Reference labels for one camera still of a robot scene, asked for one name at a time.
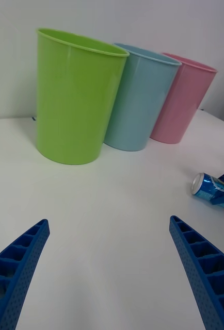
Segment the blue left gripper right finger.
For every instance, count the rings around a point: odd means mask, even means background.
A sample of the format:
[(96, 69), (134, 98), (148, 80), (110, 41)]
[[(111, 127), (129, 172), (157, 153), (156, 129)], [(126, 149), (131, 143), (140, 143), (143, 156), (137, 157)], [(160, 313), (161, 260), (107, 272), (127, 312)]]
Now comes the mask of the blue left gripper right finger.
[(224, 329), (224, 253), (176, 216), (169, 231), (206, 329)]

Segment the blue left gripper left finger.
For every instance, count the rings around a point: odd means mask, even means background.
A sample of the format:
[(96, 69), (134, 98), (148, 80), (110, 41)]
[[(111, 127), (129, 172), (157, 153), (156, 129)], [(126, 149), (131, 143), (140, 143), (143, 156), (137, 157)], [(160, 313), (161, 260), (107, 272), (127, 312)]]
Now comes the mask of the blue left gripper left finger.
[(49, 222), (42, 219), (0, 253), (0, 329), (16, 328), (49, 235)]

